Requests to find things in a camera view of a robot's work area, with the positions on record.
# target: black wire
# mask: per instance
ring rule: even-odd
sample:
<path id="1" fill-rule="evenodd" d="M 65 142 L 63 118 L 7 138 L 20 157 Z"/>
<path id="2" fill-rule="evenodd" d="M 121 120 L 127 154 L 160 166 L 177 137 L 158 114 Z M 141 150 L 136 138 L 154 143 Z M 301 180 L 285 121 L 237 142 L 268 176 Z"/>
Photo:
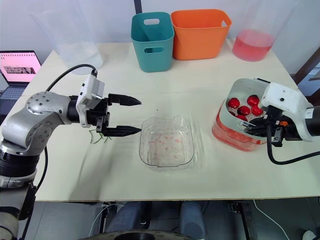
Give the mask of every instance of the black wire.
<path id="1" fill-rule="evenodd" d="M 274 156 L 272 154 L 272 139 L 271 139 L 271 137 L 272 137 L 272 124 L 269 123 L 267 125 L 267 127 L 266 127 L 266 147 L 267 147 L 267 152 L 268 152 L 269 159 L 274 164 L 277 164 L 277 165 L 293 164 L 293 163 L 296 163 L 298 161 L 301 161 L 301 160 L 304 160 L 304 159 L 308 159 L 308 158 L 320 155 L 320 151 L 316 151 L 316 152 L 313 152 L 313 153 L 309 153 L 309 154 L 306 154 L 306 155 L 303 155 L 303 156 L 296 157 L 296 158 L 291 159 L 291 160 L 277 161 L 277 160 L 274 159 Z"/>
<path id="2" fill-rule="evenodd" d="M 31 212 L 28 216 L 28 219 L 27 219 L 25 226 L 24 226 L 23 234 L 19 240 L 25 240 L 33 212 L 34 212 L 34 209 L 31 210 Z"/>
<path id="3" fill-rule="evenodd" d="M 79 65 L 76 65 L 74 67 L 71 67 L 69 68 L 67 71 L 65 71 L 64 73 L 62 73 L 60 76 L 58 76 L 56 78 L 56 80 L 54 80 L 51 85 L 45 90 L 46 92 L 47 91 L 50 91 L 54 85 L 56 85 L 57 82 L 60 81 L 60 79 L 62 79 L 65 75 L 67 75 L 68 73 L 71 73 L 73 70 L 75 69 L 78 69 L 78 68 L 82 68 L 82 67 L 88 67 L 88 68 L 92 68 L 92 72 L 91 74 L 94 75 L 94 76 L 97 76 L 97 70 L 94 66 L 90 65 L 90 64 L 79 64 Z"/>
<path id="4" fill-rule="evenodd" d="M 170 232 L 173 232 L 173 231 L 176 230 L 178 227 L 179 227 L 179 226 L 176 226 L 176 227 L 172 228 L 172 229 L 170 230 Z"/>
<path id="5" fill-rule="evenodd" d="M 210 201 L 208 200 L 207 203 L 206 203 L 206 206 L 205 206 L 205 208 L 204 208 L 204 211 L 203 211 L 202 215 L 204 215 L 204 214 L 206 213 L 207 208 L 208 208 L 208 206 L 209 206 L 209 203 L 210 203 Z"/>
<path id="6" fill-rule="evenodd" d="M 39 190 L 41 184 L 43 183 L 45 176 L 46 176 L 47 168 L 48 168 L 48 149 L 47 149 L 47 146 L 45 146 L 45 148 L 44 148 L 44 156 L 45 156 L 44 169 L 43 169 L 42 177 L 39 181 L 39 184 L 36 187 L 36 191 Z"/>

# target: teal basket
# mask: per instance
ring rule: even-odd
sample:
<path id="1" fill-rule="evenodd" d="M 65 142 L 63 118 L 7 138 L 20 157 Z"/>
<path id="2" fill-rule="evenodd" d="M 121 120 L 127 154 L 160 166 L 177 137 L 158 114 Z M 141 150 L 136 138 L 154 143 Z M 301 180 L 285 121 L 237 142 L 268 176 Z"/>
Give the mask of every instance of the teal basket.
<path id="1" fill-rule="evenodd" d="M 174 35 L 166 12 L 138 13 L 132 17 L 131 38 L 144 72 L 161 72 L 171 67 Z"/>

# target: laptop screen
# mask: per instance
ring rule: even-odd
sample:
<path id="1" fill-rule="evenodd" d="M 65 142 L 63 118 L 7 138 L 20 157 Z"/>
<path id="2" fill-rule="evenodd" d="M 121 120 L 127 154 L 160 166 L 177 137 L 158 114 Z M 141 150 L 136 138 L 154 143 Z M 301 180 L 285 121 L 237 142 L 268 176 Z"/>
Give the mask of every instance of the laptop screen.
<path id="1" fill-rule="evenodd" d="M 0 51 L 0 70 L 7 83 L 29 83 L 40 69 L 34 51 Z"/>

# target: white wire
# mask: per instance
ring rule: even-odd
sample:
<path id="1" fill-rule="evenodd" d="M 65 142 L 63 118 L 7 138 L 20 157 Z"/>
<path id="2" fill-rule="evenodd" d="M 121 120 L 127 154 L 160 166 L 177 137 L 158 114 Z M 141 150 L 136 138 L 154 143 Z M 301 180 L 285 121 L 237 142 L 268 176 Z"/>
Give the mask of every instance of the white wire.
<path id="1" fill-rule="evenodd" d="M 98 219 L 98 217 L 100 216 L 100 214 L 101 214 L 105 209 L 107 209 L 107 208 L 109 208 L 109 207 L 111 207 L 111 206 L 115 206 L 115 205 L 116 205 L 116 206 L 123 207 L 123 205 L 121 205 L 121 204 L 116 204 L 116 203 L 110 204 L 110 205 L 108 205 L 108 206 L 105 206 L 105 207 L 97 214 L 97 216 L 95 217 L 95 219 L 94 219 L 94 221 L 93 221 L 93 223 L 92 223 L 92 225 L 91 225 L 91 228 L 90 228 L 89 236 L 88 236 L 88 237 L 91 236 L 92 229 L 94 228 L 95 222 L 97 221 L 97 219 Z"/>
<path id="2" fill-rule="evenodd" d="M 269 217 L 266 213 L 264 213 L 260 208 L 258 208 L 257 204 L 256 204 L 256 201 L 253 199 L 253 203 L 254 203 L 254 206 L 256 209 L 258 209 L 258 211 L 260 213 L 262 213 L 263 215 L 265 215 L 268 219 L 270 219 L 272 222 L 274 222 L 274 224 L 276 224 L 281 230 L 282 232 L 284 233 L 286 239 L 290 240 L 290 238 L 288 237 L 288 235 L 286 234 L 285 230 L 282 228 L 282 226 L 279 225 L 279 223 L 277 223 L 275 220 L 273 220 L 271 217 Z"/>

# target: clear plastic tray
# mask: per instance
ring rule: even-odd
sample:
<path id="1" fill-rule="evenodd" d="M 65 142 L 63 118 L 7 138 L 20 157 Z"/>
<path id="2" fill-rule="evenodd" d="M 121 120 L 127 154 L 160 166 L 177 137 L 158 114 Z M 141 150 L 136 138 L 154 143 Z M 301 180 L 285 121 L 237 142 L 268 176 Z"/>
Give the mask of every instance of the clear plastic tray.
<path id="1" fill-rule="evenodd" d="M 185 166 L 194 156 L 191 126 L 183 116 L 151 117 L 142 124 L 140 158 L 150 166 Z"/>

